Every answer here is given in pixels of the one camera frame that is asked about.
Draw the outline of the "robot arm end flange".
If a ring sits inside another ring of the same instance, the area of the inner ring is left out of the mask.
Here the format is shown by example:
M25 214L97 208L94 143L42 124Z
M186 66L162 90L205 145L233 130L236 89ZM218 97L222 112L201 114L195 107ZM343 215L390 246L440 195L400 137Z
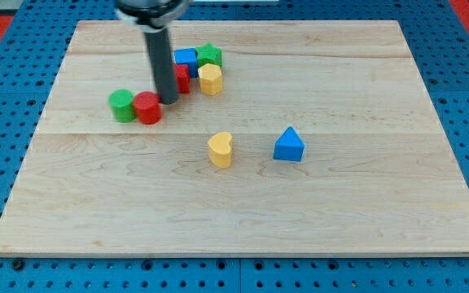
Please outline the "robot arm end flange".
M116 15L145 33L158 33L182 16L191 0L115 0Z

